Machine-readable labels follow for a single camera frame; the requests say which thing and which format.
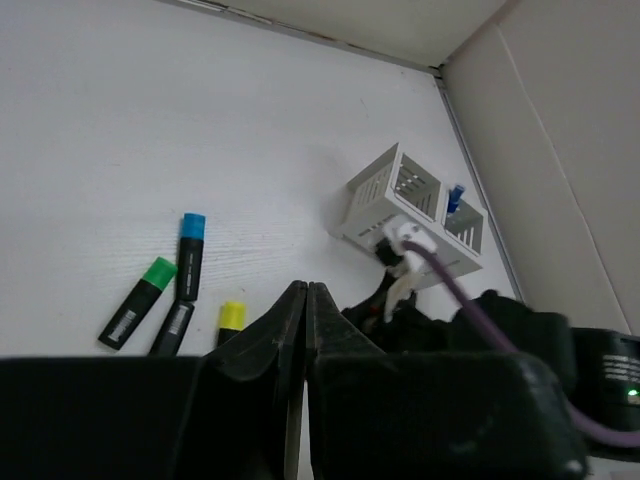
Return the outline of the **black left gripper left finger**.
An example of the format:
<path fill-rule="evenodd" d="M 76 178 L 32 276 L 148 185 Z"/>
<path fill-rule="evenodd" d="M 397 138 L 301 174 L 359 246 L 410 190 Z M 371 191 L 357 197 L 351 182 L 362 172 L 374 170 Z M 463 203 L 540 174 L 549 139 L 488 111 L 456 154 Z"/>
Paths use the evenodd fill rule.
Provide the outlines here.
<path fill-rule="evenodd" d="M 200 377 L 199 452 L 210 479 L 294 479 L 304 390 L 306 284 L 211 352 Z"/>

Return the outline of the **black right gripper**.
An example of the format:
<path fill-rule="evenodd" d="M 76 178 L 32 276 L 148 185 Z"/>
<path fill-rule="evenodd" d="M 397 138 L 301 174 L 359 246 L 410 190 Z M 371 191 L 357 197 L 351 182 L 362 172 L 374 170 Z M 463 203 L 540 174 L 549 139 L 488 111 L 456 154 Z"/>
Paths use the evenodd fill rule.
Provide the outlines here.
<path fill-rule="evenodd" d="M 480 342 L 454 343 L 453 323 L 431 319 L 416 307 L 417 293 L 400 300 L 392 310 L 392 320 L 384 320 L 388 292 L 396 278 L 385 272 L 381 283 L 365 300 L 342 310 L 342 315 L 365 337 L 386 353 L 480 351 Z"/>

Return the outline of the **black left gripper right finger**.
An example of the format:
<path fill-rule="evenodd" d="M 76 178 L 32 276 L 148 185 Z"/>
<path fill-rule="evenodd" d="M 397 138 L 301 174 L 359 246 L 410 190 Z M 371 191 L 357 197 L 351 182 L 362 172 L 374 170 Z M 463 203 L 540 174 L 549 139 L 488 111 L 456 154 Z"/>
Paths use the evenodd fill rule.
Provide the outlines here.
<path fill-rule="evenodd" d="M 587 450 L 558 379 L 523 353 L 388 354 L 322 283 L 306 302 L 318 479 L 582 479 Z"/>

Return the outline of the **yellow cap highlighter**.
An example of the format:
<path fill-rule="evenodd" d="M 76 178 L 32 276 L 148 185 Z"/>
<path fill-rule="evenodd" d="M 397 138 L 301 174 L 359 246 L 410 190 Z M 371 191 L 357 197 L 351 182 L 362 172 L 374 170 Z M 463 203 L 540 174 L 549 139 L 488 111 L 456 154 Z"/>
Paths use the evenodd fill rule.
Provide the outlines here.
<path fill-rule="evenodd" d="M 225 302 L 219 310 L 215 347 L 219 347 L 244 329 L 246 305 L 242 302 Z"/>

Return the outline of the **blue cap highlighter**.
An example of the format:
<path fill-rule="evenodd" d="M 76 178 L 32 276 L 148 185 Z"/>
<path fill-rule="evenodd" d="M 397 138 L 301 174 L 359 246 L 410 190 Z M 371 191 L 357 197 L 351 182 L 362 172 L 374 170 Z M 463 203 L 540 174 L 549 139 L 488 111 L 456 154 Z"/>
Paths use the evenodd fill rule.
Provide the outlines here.
<path fill-rule="evenodd" d="M 176 274 L 176 296 L 185 302 L 195 302 L 203 261 L 206 217 L 185 213 L 181 223 Z"/>

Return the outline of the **green cap highlighter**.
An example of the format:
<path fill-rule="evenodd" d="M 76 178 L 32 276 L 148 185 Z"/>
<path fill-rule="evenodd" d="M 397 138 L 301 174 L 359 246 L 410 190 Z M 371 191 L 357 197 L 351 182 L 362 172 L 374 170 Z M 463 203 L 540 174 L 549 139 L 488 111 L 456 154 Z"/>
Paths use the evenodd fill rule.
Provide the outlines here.
<path fill-rule="evenodd" d="M 98 342 L 120 350 L 177 273 L 177 266 L 157 257 L 138 280 L 98 336 Z"/>

